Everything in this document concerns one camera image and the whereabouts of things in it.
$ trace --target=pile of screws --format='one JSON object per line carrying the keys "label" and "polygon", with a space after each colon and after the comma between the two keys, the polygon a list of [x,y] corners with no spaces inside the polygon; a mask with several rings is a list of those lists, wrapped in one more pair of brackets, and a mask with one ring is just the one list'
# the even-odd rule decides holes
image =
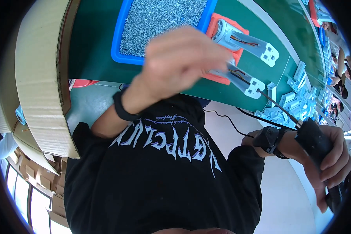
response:
{"label": "pile of screws", "polygon": [[123,28],[120,53],[144,57],[148,41],[171,28],[196,27],[207,0],[134,0]]}

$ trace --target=black t-shirt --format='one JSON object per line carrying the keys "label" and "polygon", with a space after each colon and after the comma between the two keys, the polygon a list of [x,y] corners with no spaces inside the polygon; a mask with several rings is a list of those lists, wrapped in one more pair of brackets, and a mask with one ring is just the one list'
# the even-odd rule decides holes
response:
{"label": "black t-shirt", "polygon": [[264,158],[239,146],[226,161],[204,121],[195,99],[176,95],[146,109],[115,139],[93,136],[79,123],[73,139],[81,159],[68,160],[64,192],[71,231],[253,233]]}

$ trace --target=factory floor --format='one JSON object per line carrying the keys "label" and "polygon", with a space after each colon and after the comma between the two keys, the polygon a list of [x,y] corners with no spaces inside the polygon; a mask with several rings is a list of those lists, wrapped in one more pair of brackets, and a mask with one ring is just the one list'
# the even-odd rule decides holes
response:
{"label": "factory floor", "polygon": [[[94,121],[113,103],[112,96],[119,91],[120,83],[99,82],[83,88],[73,88],[70,92],[72,107],[66,116],[70,132],[82,121],[90,127]],[[239,112],[235,107],[211,101],[205,110],[216,110],[220,115],[228,115],[242,133],[261,129],[254,118]],[[235,131],[226,117],[215,112],[206,112],[205,128],[228,157],[230,151],[239,146],[243,136]],[[255,234],[267,233],[316,233],[313,207],[294,168],[288,160],[267,157],[261,183],[263,208],[260,223]]]}

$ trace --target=green workbench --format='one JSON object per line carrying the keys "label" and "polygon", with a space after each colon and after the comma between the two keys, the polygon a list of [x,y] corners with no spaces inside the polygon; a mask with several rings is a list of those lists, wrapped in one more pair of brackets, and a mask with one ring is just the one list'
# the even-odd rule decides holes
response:
{"label": "green workbench", "polygon": [[[114,27],[122,1],[81,0],[73,26],[69,78],[131,83],[141,66],[116,63],[110,56]],[[277,96],[291,92],[286,84],[292,77],[296,63],[276,35],[254,13],[236,0],[219,0],[215,12],[237,21],[250,35],[271,43],[279,52],[274,67],[269,67],[256,56],[244,51],[238,67],[263,81],[278,84]],[[257,100],[245,96],[233,84],[227,86],[201,79],[184,94],[214,100],[246,110],[262,110],[267,99]]]}
{"label": "green workbench", "polygon": [[289,0],[254,0],[276,22],[294,47],[299,59],[306,64],[311,85],[318,85],[318,75],[324,77],[322,63],[323,52],[318,47],[318,37],[314,34],[314,25],[307,20],[298,1]]}

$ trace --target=orange foam pad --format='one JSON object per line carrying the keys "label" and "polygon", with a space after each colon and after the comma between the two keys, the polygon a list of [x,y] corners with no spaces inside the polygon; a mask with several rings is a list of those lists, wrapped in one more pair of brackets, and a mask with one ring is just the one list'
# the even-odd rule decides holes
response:
{"label": "orange foam pad", "polygon": [[317,13],[316,13],[315,4],[314,4],[313,0],[309,0],[308,5],[309,5],[309,11],[311,12],[311,20],[312,20],[313,24],[316,27],[320,28],[321,26],[317,21]]}
{"label": "orange foam pad", "polygon": [[[237,29],[241,30],[244,34],[248,35],[250,32],[247,30],[247,29],[244,29],[242,28],[242,26],[240,26],[237,22],[235,22],[234,20],[231,20],[227,17],[224,17],[220,14],[217,14],[217,13],[213,13],[212,14],[212,17],[211,17],[211,22],[209,23],[209,26],[208,26],[208,29],[207,29],[207,32],[206,32],[206,35],[209,37],[209,38],[212,38],[212,36],[215,34],[215,31],[217,31],[217,21],[219,19],[224,19],[226,22],[228,22],[229,24],[233,25],[234,27],[236,27]],[[233,52],[231,50],[229,50],[231,55],[233,56],[234,60],[235,60],[235,65],[238,64],[239,62],[239,59],[241,58],[242,56],[242,53],[243,53],[243,49],[240,48],[239,50]],[[224,85],[229,85],[230,84],[230,81],[229,79],[225,78],[225,77],[222,77],[222,76],[218,76],[218,75],[214,75],[214,74],[204,74],[202,76],[203,78],[206,78],[208,80],[211,80],[211,81],[215,81],[215,82],[219,82],[219,83],[222,83]]]}

